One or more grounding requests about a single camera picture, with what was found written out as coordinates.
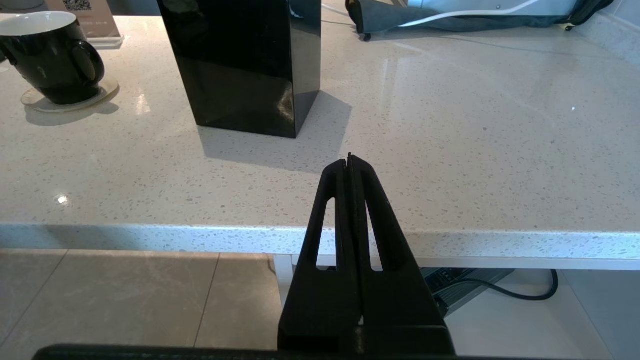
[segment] coaster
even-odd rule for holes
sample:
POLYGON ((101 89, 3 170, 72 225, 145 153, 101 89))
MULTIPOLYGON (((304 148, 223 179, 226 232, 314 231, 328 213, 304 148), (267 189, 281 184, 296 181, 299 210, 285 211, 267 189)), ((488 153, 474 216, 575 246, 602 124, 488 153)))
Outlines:
POLYGON ((54 104, 34 88, 31 88, 26 93, 24 93, 21 101, 25 106, 43 113, 66 113, 68 111, 86 109, 92 105, 95 105, 105 97, 111 95, 119 87, 118 80, 116 80, 116 78, 114 78, 113 76, 105 76, 98 85, 100 86, 100 92, 98 92, 96 96, 83 102, 78 102, 76 104, 54 104))
POLYGON ((124 42, 125 37, 116 37, 116 38, 89 38, 87 41, 91 46, 96 48, 96 50, 103 49, 119 49, 122 47, 122 43, 124 42))

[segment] bag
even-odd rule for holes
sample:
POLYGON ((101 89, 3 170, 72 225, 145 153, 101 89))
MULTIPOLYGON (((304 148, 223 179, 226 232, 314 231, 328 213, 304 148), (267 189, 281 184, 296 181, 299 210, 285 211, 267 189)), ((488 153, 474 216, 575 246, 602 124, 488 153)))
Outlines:
MULTIPOLYGON (((593 14, 611 5, 611 3, 613 3, 613 0, 578 0, 569 16, 445 17, 415 26, 443 31, 468 32, 519 28, 520 26, 548 28, 555 24, 567 24, 566 29, 569 30, 574 26, 585 23, 593 14)), ((390 30, 440 14, 431 9, 405 8, 376 0, 346 0, 345 6, 349 12, 349 17, 356 24, 358 34, 366 34, 365 40, 371 37, 371 33, 390 30)))

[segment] white countertop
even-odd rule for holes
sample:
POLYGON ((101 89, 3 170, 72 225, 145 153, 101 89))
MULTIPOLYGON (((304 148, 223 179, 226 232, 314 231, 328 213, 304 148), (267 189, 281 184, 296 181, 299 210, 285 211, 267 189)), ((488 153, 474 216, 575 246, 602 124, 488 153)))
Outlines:
POLYGON ((291 140, 197 127, 161 18, 116 20, 120 93, 92 111, 26 111, 0 73, 0 247, 297 254, 322 169, 352 152, 418 258, 640 258, 640 69, 578 34, 365 43, 324 9, 322 90, 291 140))

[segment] floor tile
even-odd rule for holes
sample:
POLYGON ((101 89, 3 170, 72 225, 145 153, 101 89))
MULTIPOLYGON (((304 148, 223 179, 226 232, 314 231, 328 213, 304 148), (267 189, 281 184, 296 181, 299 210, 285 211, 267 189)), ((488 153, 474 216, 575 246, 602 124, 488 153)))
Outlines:
POLYGON ((0 249, 0 345, 66 252, 0 249))
POLYGON ((70 250, 2 348, 55 343, 193 346, 217 254, 70 250))
POLYGON ((274 350, 281 313, 271 256, 221 254, 196 347, 274 350))

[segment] glossy black box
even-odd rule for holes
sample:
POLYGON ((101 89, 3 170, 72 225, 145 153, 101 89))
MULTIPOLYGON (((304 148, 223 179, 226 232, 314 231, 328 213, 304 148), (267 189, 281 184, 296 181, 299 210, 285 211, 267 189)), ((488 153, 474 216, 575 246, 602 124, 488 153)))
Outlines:
POLYGON ((295 138, 320 89, 321 0, 157 0, 196 123, 295 138))

